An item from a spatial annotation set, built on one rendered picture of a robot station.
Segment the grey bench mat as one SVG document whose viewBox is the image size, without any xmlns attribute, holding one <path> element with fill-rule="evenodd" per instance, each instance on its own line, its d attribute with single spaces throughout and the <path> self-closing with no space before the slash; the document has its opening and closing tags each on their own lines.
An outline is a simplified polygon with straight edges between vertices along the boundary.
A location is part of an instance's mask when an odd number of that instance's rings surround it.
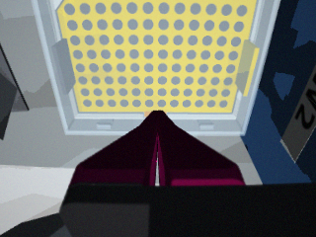
<svg viewBox="0 0 316 237">
<path fill-rule="evenodd" d="M 65 135 L 32 0 L 0 0 L 0 43 L 29 107 L 10 113 L 0 165 L 71 168 L 123 135 Z M 236 163 L 246 185 L 262 181 L 240 136 L 194 136 Z"/>
</svg>

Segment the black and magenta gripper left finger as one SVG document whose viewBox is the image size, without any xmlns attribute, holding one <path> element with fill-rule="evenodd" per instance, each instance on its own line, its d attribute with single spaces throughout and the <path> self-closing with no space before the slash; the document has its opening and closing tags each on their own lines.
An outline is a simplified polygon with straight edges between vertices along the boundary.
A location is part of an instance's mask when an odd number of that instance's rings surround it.
<svg viewBox="0 0 316 237">
<path fill-rule="evenodd" d="M 79 163 L 69 186 L 79 182 L 155 186 L 157 129 L 158 111 L 152 111 L 138 127 Z"/>
</svg>

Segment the dark blue open-top bin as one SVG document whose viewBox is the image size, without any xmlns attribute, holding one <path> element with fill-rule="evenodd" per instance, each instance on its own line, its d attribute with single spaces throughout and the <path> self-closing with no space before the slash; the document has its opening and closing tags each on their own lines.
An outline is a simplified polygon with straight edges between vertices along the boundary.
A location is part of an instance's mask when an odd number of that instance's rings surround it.
<svg viewBox="0 0 316 237">
<path fill-rule="evenodd" d="M 240 137 L 263 184 L 316 182 L 316 0 L 280 0 Z"/>
</svg>

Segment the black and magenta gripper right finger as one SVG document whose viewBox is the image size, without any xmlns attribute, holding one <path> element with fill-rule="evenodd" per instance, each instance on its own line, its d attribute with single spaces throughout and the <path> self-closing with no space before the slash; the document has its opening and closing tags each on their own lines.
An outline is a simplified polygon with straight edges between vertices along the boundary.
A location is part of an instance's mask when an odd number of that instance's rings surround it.
<svg viewBox="0 0 316 237">
<path fill-rule="evenodd" d="M 246 185 L 236 163 L 176 126 L 158 110 L 159 186 Z"/>
</svg>

